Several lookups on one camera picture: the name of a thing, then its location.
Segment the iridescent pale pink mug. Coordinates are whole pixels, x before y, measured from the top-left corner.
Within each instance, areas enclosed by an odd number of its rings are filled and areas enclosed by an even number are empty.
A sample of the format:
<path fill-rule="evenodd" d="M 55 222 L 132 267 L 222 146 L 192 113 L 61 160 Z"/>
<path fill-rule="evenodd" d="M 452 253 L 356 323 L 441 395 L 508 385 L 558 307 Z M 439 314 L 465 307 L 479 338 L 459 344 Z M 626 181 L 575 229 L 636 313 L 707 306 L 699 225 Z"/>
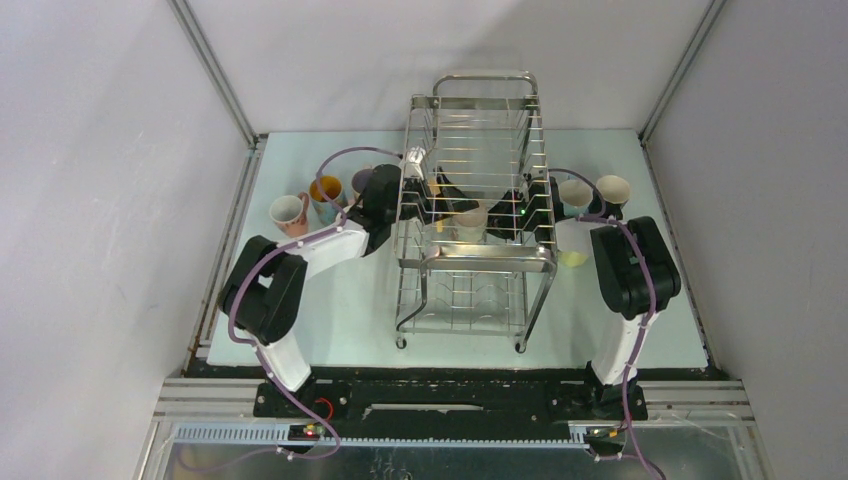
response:
<path fill-rule="evenodd" d="M 351 189 L 353 191 L 354 199 L 357 200 L 360 195 L 364 192 L 370 178 L 373 175 L 373 168 L 364 168 L 357 171 L 352 179 L 351 179 Z"/>

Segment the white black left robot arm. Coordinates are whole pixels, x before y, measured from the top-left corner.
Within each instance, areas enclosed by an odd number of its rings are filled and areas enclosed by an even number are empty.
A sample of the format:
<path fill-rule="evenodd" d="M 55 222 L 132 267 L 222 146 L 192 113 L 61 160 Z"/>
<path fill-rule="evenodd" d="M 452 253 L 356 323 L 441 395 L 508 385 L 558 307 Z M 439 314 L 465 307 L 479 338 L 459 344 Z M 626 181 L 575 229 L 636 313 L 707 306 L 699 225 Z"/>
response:
<path fill-rule="evenodd" d="M 293 332 L 305 283 L 342 262 L 374 253 L 397 220 L 417 218 L 430 224 L 479 205 L 446 178 L 430 187 L 418 175 L 405 177 L 401 167 L 383 164 L 336 223 L 285 245 L 261 235 L 246 242 L 217 306 L 228 318 L 231 340 L 251 346 L 280 388 L 277 402 L 283 409 L 299 417 L 316 403 L 316 390 L 306 382 L 311 368 Z"/>

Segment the light blue faceted mug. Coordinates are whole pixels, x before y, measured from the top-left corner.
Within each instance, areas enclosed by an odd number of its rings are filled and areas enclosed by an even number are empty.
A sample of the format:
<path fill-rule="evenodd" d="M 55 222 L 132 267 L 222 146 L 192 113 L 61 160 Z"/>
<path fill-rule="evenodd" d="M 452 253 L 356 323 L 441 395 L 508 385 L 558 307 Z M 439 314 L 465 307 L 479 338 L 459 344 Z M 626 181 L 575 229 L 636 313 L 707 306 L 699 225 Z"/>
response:
<path fill-rule="evenodd" d="M 594 196 L 589 185 L 575 178 L 566 179 L 560 183 L 558 194 L 565 218 L 586 214 Z"/>

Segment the cream seahorse pattern mug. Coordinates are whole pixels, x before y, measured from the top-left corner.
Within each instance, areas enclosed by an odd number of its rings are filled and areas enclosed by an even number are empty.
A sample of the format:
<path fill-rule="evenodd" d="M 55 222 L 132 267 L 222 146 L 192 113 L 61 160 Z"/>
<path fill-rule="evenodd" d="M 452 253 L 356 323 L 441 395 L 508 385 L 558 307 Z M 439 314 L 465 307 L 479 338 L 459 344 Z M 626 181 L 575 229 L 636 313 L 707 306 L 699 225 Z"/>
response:
<path fill-rule="evenodd" d="M 456 213 L 452 217 L 452 239 L 464 243 L 482 243 L 485 241 L 488 223 L 488 211 L 479 206 Z"/>

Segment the blue butterfly mug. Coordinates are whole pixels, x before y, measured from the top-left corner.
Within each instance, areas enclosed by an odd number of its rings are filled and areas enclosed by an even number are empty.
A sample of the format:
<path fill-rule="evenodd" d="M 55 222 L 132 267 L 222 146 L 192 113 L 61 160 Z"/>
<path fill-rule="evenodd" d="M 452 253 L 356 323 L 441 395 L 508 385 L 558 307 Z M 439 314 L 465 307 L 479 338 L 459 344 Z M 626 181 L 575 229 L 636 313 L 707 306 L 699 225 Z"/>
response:
<path fill-rule="evenodd" d="M 335 176 L 321 176 L 311 182 L 308 193 L 312 200 L 313 209 L 322 226 L 328 226 L 336 221 L 339 213 L 337 207 L 348 205 L 344 185 Z"/>

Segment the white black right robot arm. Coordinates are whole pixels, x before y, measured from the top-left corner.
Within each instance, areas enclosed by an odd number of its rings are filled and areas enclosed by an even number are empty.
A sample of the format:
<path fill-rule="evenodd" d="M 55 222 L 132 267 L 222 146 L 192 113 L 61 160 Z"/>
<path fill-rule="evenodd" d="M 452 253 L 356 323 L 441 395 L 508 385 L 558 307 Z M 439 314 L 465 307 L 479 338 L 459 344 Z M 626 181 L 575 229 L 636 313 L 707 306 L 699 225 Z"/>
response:
<path fill-rule="evenodd" d="M 585 411 L 606 418 L 622 403 L 616 385 L 629 383 L 645 338 L 670 300 L 682 289 L 679 270 L 649 216 L 624 219 L 629 190 L 619 177 L 591 182 L 576 172 L 568 180 L 529 176 L 488 210 L 487 229 L 513 240 L 521 231 L 539 243 L 557 244 L 559 258 L 594 262 L 600 295 L 616 323 L 609 327 L 589 367 L 595 382 L 581 392 Z"/>

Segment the black mug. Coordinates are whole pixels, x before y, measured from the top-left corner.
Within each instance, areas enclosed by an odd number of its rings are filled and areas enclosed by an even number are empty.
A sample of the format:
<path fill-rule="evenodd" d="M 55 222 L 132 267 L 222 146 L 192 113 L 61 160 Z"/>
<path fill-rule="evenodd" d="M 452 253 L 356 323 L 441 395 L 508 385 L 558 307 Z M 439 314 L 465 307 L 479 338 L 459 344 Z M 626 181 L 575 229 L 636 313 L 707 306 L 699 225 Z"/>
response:
<path fill-rule="evenodd" d="M 596 187 L 596 206 L 593 211 L 604 217 L 612 216 L 622 220 L 624 206 L 631 198 L 630 183 L 617 175 L 605 175 L 597 180 Z"/>

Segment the salmon dotted mug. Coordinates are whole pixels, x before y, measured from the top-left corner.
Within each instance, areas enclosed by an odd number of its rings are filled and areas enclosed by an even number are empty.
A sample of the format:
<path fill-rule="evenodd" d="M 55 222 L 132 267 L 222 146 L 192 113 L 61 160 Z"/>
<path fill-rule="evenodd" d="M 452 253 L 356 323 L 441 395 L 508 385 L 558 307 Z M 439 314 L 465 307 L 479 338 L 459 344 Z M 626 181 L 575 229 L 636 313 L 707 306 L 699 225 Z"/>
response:
<path fill-rule="evenodd" d="M 310 197 L 306 192 L 275 199 L 269 207 L 269 217 L 277 228 L 290 238 L 309 232 L 308 209 Z"/>

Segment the pale yellow faceted mug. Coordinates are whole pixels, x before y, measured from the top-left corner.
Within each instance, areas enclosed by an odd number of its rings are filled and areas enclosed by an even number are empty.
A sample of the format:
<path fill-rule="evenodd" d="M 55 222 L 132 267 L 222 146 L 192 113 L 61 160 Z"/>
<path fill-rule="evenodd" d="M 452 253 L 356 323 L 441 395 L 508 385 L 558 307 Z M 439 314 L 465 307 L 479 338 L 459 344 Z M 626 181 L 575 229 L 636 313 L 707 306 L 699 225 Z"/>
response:
<path fill-rule="evenodd" d="M 558 251 L 558 260 L 568 268 L 584 265 L 592 256 L 591 249 L 567 249 Z"/>

